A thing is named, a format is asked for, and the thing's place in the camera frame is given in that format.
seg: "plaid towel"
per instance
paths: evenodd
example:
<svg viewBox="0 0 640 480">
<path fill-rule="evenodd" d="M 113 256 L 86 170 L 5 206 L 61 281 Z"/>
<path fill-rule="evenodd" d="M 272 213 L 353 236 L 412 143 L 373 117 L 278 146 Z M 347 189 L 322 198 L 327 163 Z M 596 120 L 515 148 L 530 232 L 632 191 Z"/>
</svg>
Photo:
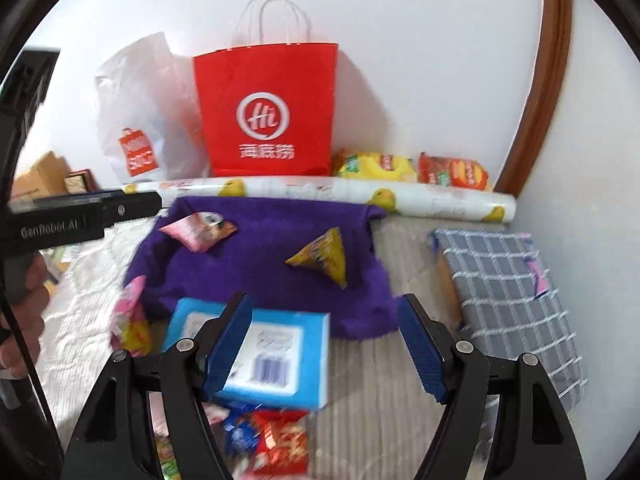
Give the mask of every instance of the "plaid towel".
<svg viewBox="0 0 640 480">
<path fill-rule="evenodd" d="M 517 359 L 524 352 L 535 354 L 564 408 L 578 404 L 587 381 L 582 356 L 530 235 L 436 229 L 431 237 L 452 272 L 463 336 L 486 355 Z M 483 425 L 489 430 L 495 427 L 497 406 L 497 396 L 487 399 Z"/>
</svg>

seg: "screw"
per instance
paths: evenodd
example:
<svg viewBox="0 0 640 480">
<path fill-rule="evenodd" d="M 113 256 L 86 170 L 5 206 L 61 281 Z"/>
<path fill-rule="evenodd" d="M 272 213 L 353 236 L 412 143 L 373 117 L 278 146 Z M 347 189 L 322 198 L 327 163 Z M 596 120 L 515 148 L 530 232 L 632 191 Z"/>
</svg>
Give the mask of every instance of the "screw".
<svg viewBox="0 0 640 480">
<path fill-rule="evenodd" d="M 463 354 L 471 354 L 474 351 L 474 346 L 469 341 L 458 341 L 456 343 L 456 350 Z"/>
<path fill-rule="evenodd" d="M 124 361 L 126 357 L 127 357 L 126 350 L 116 350 L 111 354 L 111 360 L 116 363 L 119 363 L 120 361 Z"/>
<path fill-rule="evenodd" d="M 524 361 L 524 364 L 529 366 L 535 366 L 538 364 L 538 358 L 533 354 L 523 354 L 522 360 Z"/>
<path fill-rule="evenodd" d="M 188 352 L 193 348 L 193 339 L 180 339 L 175 345 L 178 349 L 178 352 Z"/>
</svg>

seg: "white plastic bag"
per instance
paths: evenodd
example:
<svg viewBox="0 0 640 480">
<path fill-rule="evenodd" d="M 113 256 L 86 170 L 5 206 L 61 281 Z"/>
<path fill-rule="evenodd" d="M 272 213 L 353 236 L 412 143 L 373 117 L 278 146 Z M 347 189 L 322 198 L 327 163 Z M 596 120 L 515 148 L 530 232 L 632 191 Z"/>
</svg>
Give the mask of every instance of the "white plastic bag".
<svg viewBox="0 0 640 480">
<path fill-rule="evenodd" d="M 98 141 L 121 183 L 209 176 L 188 61 L 185 70 L 157 32 L 98 69 Z"/>
</svg>

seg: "blue box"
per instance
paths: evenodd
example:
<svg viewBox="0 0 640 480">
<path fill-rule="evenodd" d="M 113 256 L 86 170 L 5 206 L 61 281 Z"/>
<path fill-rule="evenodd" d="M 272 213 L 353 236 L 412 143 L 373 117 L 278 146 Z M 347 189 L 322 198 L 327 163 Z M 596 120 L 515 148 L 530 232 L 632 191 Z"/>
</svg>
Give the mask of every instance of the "blue box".
<svg viewBox="0 0 640 480">
<path fill-rule="evenodd" d="M 162 351 L 194 337 L 223 303 L 182 298 Z M 254 308 L 229 378 L 216 395 L 277 408 L 319 410 L 327 402 L 329 315 Z"/>
</svg>

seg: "white roll with yellow fruit print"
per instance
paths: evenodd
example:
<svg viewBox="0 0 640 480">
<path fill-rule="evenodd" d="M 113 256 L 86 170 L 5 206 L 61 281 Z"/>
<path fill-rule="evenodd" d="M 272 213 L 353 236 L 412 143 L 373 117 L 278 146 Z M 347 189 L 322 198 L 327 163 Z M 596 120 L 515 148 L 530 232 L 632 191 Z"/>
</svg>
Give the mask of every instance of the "white roll with yellow fruit print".
<svg viewBox="0 0 640 480">
<path fill-rule="evenodd" d="M 348 180 L 324 176 L 244 176 L 129 184 L 127 192 L 157 191 L 162 206 L 179 196 L 248 196 L 375 204 L 404 216 L 510 222 L 516 212 L 511 195 L 457 187 L 388 180 Z"/>
</svg>

